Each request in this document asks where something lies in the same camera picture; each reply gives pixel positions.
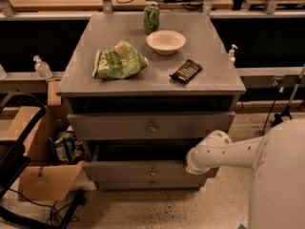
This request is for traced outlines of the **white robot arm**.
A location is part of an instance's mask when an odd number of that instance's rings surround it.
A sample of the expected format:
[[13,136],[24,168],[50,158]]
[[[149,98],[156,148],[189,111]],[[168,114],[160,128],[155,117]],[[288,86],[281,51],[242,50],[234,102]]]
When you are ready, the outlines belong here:
[[305,119],[233,142],[213,131],[187,153],[186,171],[203,175],[222,166],[252,170],[248,229],[305,229]]

